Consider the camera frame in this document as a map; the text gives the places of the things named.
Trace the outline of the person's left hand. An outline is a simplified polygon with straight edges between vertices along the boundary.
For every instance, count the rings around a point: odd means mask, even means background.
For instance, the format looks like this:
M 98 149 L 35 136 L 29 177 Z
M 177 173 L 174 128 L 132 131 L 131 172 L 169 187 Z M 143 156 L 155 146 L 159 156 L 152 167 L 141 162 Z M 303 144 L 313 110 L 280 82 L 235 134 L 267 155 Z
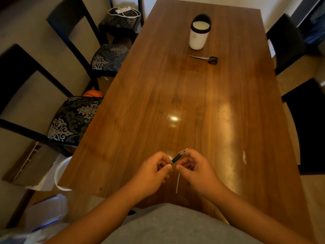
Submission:
M 171 163 L 170 157 L 164 152 L 157 152 L 145 160 L 127 186 L 136 203 L 156 193 L 166 179 L 160 178 L 160 169 Z

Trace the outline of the person's right hand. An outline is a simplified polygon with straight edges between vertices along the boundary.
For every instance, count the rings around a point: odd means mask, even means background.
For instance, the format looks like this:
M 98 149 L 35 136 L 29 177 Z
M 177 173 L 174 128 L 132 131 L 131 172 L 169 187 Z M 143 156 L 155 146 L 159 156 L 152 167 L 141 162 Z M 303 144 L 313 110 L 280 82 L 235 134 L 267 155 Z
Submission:
M 189 184 L 210 202 L 219 200 L 223 184 L 203 155 L 196 150 L 188 149 L 176 165 L 190 165 Z

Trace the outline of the black pen with metal tip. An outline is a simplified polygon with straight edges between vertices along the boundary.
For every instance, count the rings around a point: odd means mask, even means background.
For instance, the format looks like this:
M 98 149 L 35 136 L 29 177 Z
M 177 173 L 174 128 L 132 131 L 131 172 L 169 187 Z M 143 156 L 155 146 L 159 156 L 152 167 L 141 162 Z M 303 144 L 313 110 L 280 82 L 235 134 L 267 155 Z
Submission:
M 185 150 L 179 152 L 172 160 L 171 160 L 171 165 L 175 164 L 178 160 L 180 160 L 180 158 L 182 157 L 182 155 L 188 150 L 188 148 L 186 148 Z

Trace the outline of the person's right forearm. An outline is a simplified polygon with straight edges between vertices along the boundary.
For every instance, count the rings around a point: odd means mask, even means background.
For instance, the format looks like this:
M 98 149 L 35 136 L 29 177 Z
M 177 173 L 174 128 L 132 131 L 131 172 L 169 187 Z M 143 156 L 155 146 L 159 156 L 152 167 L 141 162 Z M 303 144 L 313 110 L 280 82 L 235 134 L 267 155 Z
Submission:
M 313 244 L 275 219 L 264 214 L 219 180 L 205 186 L 202 193 L 213 203 L 229 224 L 265 244 Z

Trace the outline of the person's left forearm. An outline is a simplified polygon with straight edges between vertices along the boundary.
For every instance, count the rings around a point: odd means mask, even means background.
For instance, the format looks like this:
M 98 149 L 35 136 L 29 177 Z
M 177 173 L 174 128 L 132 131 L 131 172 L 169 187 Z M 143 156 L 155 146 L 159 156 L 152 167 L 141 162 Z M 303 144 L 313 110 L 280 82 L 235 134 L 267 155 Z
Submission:
M 100 244 L 122 224 L 133 206 L 158 188 L 131 181 L 44 244 Z

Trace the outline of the grey shirt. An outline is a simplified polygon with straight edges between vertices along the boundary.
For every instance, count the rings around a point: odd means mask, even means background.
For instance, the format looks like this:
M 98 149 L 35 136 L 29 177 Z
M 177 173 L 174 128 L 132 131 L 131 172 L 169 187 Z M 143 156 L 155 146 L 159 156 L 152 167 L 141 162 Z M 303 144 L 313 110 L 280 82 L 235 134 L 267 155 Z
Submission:
M 263 244 L 204 213 L 164 203 L 137 209 L 102 244 Z

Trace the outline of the white round plastic basket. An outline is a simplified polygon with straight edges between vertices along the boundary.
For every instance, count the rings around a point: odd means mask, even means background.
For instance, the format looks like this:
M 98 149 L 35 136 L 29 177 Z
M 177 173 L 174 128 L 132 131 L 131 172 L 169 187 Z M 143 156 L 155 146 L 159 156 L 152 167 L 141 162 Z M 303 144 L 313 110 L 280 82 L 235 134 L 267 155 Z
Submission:
M 63 161 L 61 161 L 59 163 L 59 165 L 57 166 L 56 170 L 55 170 L 55 175 L 54 175 L 54 181 L 55 181 L 55 185 L 58 189 L 62 190 L 62 191 L 71 191 L 72 189 L 69 188 L 64 188 L 58 185 L 63 173 L 65 172 L 70 160 L 72 159 L 72 156 L 67 157 L 66 159 L 64 159 Z

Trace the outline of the black chair with patterned seat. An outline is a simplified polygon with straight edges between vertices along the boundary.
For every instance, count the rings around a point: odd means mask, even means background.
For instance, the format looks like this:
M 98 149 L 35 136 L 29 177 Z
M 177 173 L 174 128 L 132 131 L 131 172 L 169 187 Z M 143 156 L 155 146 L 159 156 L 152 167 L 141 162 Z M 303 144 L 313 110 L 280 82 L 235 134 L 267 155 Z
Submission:
M 84 17 L 90 24 L 100 44 L 100 48 L 95 52 L 90 63 L 69 39 L 75 26 Z M 63 0 L 49 14 L 47 22 L 84 67 L 95 90 L 100 90 L 97 78 L 116 77 L 131 46 L 125 44 L 105 44 L 103 35 L 100 33 L 99 28 L 96 26 L 82 0 Z
M 35 73 L 41 73 L 67 100 L 54 115 L 47 135 L 0 118 L 0 128 L 47 145 L 65 156 L 68 146 L 77 147 L 90 125 L 103 97 L 74 96 L 21 46 L 13 44 L 0 55 L 0 115 L 18 90 Z
M 143 13 L 143 0 L 138 1 L 138 11 L 141 16 L 138 18 L 122 18 L 119 16 L 110 16 L 108 13 L 99 24 L 99 30 L 104 36 L 104 40 L 108 43 L 107 33 L 114 37 L 112 44 L 117 44 L 123 38 L 129 38 L 133 44 L 138 36 L 136 32 L 139 25 L 144 25 L 144 13 Z M 109 0 L 111 8 L 113 8 L 113 0 Z M 134 16 L 135 13 L 129 11 L 125 13 L 127 16 Z

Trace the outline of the orange basketball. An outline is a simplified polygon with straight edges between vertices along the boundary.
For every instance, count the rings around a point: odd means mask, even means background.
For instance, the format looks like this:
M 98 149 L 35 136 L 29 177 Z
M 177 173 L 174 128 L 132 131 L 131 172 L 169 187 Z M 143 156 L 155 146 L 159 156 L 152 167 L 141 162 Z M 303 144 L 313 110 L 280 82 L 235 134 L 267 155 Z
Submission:
M 97 97 L 97 98 L 103 98 L 104 94 L 98 90 L 88 90 L 83 95 L 83 97 Z

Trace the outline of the clear plastic storage box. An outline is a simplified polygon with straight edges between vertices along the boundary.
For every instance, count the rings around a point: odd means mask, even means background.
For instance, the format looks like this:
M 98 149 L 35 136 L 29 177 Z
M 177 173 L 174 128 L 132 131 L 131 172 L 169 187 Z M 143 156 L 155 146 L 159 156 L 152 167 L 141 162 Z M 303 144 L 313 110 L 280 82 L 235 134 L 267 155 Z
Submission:
M 38 231 L 46 226 L 63 220 L 68 212 L 67 197 L 57 194 L 34 203 L 26 209 L 25 229 Z

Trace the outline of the white cup with black rim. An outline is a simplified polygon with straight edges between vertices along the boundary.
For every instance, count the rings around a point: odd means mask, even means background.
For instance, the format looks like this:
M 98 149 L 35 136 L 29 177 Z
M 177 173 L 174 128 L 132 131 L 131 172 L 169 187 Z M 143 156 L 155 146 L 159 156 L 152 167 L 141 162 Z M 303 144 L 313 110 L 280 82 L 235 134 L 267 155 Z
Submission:
M 190 26 L 189 46 L 191 49 L 200 50 L 204 47 L 211 27 L 212 21 L 207 14 L 194 17 Z

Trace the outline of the black-handled scissors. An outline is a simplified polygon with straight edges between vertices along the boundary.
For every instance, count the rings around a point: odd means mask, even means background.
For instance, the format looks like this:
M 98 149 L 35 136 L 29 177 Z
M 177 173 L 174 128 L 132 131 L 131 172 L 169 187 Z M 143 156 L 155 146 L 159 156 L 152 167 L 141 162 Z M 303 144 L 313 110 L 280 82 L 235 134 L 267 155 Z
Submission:
M 211 57 L 189 56 L 189 57 L 196 58 L 196 59 L 200 59 L 200 60 L 205 60 L 208 63 L 214 64 L 214 65 L 216 65 L 218 63 L 218 58 L 217 57 L 214 57 L 214 56 L 211 56 Z

